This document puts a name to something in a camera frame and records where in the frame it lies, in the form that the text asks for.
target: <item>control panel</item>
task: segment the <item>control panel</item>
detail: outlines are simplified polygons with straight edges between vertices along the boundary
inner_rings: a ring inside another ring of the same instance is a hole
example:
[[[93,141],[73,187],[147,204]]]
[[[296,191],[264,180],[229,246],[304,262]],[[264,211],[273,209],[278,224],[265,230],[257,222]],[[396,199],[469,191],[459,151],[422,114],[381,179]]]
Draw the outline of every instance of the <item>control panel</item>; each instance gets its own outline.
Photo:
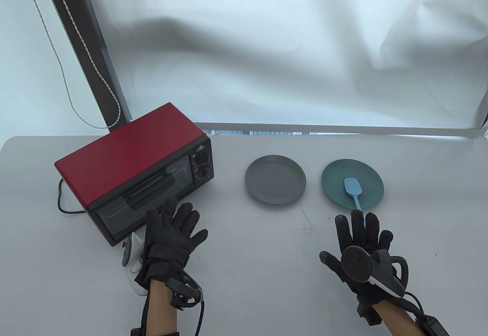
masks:
[[[214,172],[210,139],[206,139],[195,150],[190,152],[190,163],[196,187],[202,186],[213,178]]]

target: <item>gray plate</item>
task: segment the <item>gray plate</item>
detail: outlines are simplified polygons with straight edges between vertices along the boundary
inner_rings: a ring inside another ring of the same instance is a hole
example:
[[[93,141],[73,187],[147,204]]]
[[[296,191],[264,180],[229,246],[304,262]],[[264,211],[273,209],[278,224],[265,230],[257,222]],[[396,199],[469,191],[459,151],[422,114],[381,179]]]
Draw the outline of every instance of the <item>gray plate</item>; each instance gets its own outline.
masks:
[[[302,168],[282,155],[265,155],[252,162],[246,171],[246,188],[267,204],[289,204],[302,196],[307,178]]]
[[[324,169],[321,181],[327,196],[343,207],[356,209],[354,199],[345,191],[344,179],[347,177],[357,179],[363,189],[358,198],[363,210],[378,205],[385,193],[380,175],[366,163],[354,159],[340,159],[329,163]]]

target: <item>white controller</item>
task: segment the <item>white controller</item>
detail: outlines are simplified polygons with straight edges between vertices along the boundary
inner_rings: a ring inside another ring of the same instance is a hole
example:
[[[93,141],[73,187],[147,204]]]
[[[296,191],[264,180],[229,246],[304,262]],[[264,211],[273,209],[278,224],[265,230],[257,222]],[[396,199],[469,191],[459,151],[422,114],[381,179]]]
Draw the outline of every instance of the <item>white controller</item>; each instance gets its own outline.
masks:
[[[124,241],[122,247],[124,248],[122,267],[124,268],[125,275],[127,275],[129,284],[138,296],[146,296],[148,291],[134,281],[143,267],[141,255],[144,251],[144,241],[136,233],[132,232]]]

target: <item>black glove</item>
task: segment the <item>black glove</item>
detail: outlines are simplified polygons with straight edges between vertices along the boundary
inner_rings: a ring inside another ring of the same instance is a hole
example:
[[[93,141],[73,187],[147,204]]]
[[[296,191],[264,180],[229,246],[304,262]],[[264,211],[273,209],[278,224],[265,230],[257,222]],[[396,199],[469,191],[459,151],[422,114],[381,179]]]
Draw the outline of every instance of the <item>black glove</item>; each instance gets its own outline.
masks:
[[[345,216],[337,215],[335,217],[335,223],[341,253],[349,246],[359,246],[369,254],[377,249],[388,250],[393,240],[393,234],[390,231],[382,231],[378,239],[380,222],[377,216],[371,212],[366,215],[366,226],[364,225],[363,212],[354,210],[351,213],[352,237],[349,231],[349,222]],[[319,257],[324,265],[334,271],[340,280],[345,282],[357,294],[359,315],[365,317],[369,325],[380,324],[381,318],[372,306],[378,304],[380,301],[392,298],[392,296],[376,285],[353,281],[344,272],[340,261],[329,252],[322,251]]]
[[[150,209],[146,215],[143,266],[135,281],[147,290],[151,279],[166,282],[172,277],[182,282],[183,269],[190,254],[209,234],[203,229],[190,237],[200,214],[192,210],[191,203],[181,204],[174,214],[176,205],[176,198],[170,198],[158,209]]]

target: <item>blue spatula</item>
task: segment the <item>blue spatula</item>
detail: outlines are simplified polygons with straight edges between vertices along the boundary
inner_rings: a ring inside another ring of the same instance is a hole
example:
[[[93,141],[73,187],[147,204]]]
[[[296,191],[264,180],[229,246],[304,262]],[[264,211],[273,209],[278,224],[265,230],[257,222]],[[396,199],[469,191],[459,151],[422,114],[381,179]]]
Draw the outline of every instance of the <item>blue spatula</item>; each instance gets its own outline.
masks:
[[[363,193],[363,189],[361,188],[361,185],[355,178],[347,178],[344,179],[344,187],[345,191],[354,199],[354,202],[356,203],[356,209],[361,210],[361,205],[359,205],[359,195]]]

